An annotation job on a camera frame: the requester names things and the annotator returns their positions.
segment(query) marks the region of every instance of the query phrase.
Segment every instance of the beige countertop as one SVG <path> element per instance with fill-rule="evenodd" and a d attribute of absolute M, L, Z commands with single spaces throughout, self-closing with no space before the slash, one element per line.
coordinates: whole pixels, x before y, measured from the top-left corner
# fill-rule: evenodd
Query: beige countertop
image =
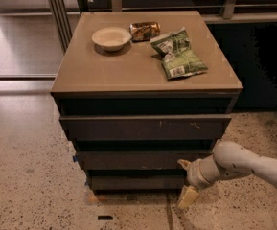
<path fill-rule="evenodd" d="M 129 42 L 121 51 L 107 53 L 91 36 L 105 27 L 156 21 L 161 34 L 185 27 L 192 50 L 208 67 L 205 74 L 167 80 L 161 57 L 149 41 Z M 241 92 L 236 76 L 197 11 L 84 12 L 64 55 L 51 89 L 53 95 L 124 91 Z"/>

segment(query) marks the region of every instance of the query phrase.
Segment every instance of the drawer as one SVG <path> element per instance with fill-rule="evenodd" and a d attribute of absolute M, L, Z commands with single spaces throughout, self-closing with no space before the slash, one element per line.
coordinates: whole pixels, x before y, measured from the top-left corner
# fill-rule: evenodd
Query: drawer
<path fill-rule="evenodd" d="M 178 159 L 194 161 L 210 155 L 215 141 L 76 142 L 82 170 L 180 169 Z"/>
<path fill-rule="evenodd" d="M 61 116 L 69 140 L 209 140 L 221 138 L 229 115 Z"/>
<path fill-rule="evenodd" d="M 175 96 L 161 98 L 155 93 L 151 98 L 59 99 L 58 106 L 62 115 L 224 114 L 231 111 L 238 97 L 232 94 L 205 93 Z"/>
<path fill-rule="evenodd" d="M 91 190 L 158 190 L 181 189 L 184 170 L 170 171 L 87 171 Z"/>

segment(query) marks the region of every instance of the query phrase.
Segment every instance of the speckled floor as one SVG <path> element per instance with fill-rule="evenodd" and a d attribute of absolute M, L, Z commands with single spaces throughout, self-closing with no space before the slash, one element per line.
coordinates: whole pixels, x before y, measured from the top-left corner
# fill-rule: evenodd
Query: speckled floor
<path fill-rule="evenodd" d="M 55 47 L 53 65 L 60 56 Z M 4 65 L 24 65 L 16 59 Z M 47 55 L 38 60 L 49 65 Z M 185 211 L 176 207 L 178 192 L 94 195 L 72 161 L 52 84 L 0 81 L 0 229 L 277 229 L 277 189 L 253 175 L 217 182 Z M 232 113 L 222 140 L 277 158 L 277 112 Z"/>

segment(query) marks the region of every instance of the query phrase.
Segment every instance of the food wrapper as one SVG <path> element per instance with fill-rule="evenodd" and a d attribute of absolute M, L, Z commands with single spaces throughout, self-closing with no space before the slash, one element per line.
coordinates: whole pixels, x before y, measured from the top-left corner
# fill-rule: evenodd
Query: food wrapper
<path fill-rule="evenodd" d="M 133 42 L 148 41 L 160 35 L 160 26 L 154 21 L 133 23 L 130 24 L 129 31 Z"/>
<path fill-rule="evenodd" d="M 162 57 L 162 65 L 168 80 L 199 75 L 208 70 L 208 67 L 191 49 L 184 27 L 178 31 L 152 38 L 150 44 Z"/>

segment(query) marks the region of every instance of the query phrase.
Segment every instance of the drawer front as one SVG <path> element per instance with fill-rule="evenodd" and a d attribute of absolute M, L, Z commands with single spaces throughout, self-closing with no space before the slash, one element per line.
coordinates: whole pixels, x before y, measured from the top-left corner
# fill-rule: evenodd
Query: drawer front
<path fill-rule="evenodd" d="M 170 171 L 85 171 L 91 190 L 181 189 L 184 170 Z"/>
<path fill-rule="evenodd" d="M 167 170 L 181 169 L 178 159 L 194 161 L 209 156 L 193 151 L 119 151 L 77 152 L 82 170 Z"/>
<path fill-rule="evenodd" d="M 60 117 L 69 140 L 207 140 L 221 138 L 229 115 Z"/>
<path fill-rule="evenodd" d="M 237 98 L 238 94 L 178 93 L 162 97 L 159 93 L 154 93 L 148 98 L 135 96 L 58 99 L 58 106 L 62 115 L 82 116 L 227 114 Z"/>

